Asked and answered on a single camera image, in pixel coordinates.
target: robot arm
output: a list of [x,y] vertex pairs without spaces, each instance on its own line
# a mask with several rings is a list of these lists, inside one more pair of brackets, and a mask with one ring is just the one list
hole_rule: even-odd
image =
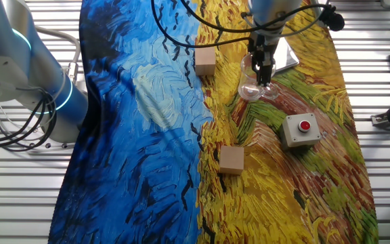
[[[250,15],[253,17],[253,26],[260,26],[285,16],[286,13],[298,9],[302,0],[249,0]],[[319,19],[333,31],[342,30],[344,19],[336,14],[335,7],[327,7],[320,14]],[[257,74],[258,85],[267,86],[274,72],[274,53],[285,24],[294,15],[284,18],[275,24],[260,31],[251,33],[253,41],[248,45],[252,54],[252,69]]]
[[[43,88],[55,100],[57,119],[50,135],[52,140],[76,140],[87,112],[87,97],[70,82],[62,67],[40,40],[24,0],[2,0],[0,102],[16,99],[29,110],[33,110],[43,98],[43,94],[37,91],[20,91],[19,87]],[[47,111],[41,121],[44,131],[47,130],[50,119]]]

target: metal grating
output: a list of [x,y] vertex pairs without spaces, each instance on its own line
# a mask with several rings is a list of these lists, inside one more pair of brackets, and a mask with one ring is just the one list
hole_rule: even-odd
[[[79,38],[80,0],[26,2],[36,24]],[[370,122],[370,115],[390,108],[390,9],[383,9],[375,0],[332,2],[346,21],[345,30],[331,35],[370,175],[380,243],[390,244],[390,131],[379,130]],[[74,46],[48,35],[40,37],[61,65],[67,66]],[[84,87],[81,63],[80,71],[78,85]],[[9,118],[19,123],[29,115],[17,102],[1,105]],[[0,149],[0,244],[47,242],[53,207],[72,152],[72,145],[63,149],[59,143],[49,143],[51,148],[42,146],[34,153],[11,154]]]

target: red button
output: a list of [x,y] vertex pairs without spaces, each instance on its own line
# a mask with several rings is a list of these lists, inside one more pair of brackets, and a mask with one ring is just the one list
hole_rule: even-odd
[[299,124],[299,130],[302,132],[308,132],[311,129],[311,124],[308,121],[302,121]]

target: brushstroke pattern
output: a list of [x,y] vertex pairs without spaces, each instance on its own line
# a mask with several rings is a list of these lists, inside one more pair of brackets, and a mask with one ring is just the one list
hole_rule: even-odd
[[[205,3],[197,12],[206,20],[245,28],[230,18],[244,11],[239,1],[195,2]],[[313,19],[305,12],[289,24],[300,29]],[[202,27],[198,36],[197,44],[210,43],[216,33]],[[215,78],[202,79],[214,120],[202,129],[198,225],[208,226],[216,243],[377,243],[374,200],[332,39],[315,25],[288,42],[301,63],[274,77],[275,101],[248,103],[237,94],[241,43],[220,47]],[[316,116],[323,138],[308,151],[284,152],[279,128],[286,115],[301,113]],[[245,146],[240,177],[218,176],[221,145]],[[203,231],[198,243],[209,242]]]
[[[205,20],[245,28],[239,0],[195,0]],[[186,43],[245,36],[157,1]],[[67,170],[49,243],[376,243],[368,174],[328,31],[288,38],[301,63],[274,77],[275,101],[237,93],[245,43],[216,48],[214,77],[193,50],[159,33],[146,0],[84,0],[81,40],[89,111]],[[289,22],[299,29],[311,12]],[[287,153],[286,115],[313,113],[323,139]],[[240,177],[218,174],[221,145],[245,146]]]
[[[157,1],[161,21],[193,44],[198,23],[176,3]],[[90,104],[49,243],[194,243],[200,234],[194,130],[211,114],[193,50],[167,41],[151,15],[146,0],[83,2]]]

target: wooden cube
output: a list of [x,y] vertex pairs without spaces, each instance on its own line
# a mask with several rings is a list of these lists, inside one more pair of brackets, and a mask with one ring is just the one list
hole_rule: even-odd
[[214,47],[195,49],[196,75],[214,75],[216,68],[216,54]]
[[221,146],[219,173],[240,175],[243,171],[243,147]]

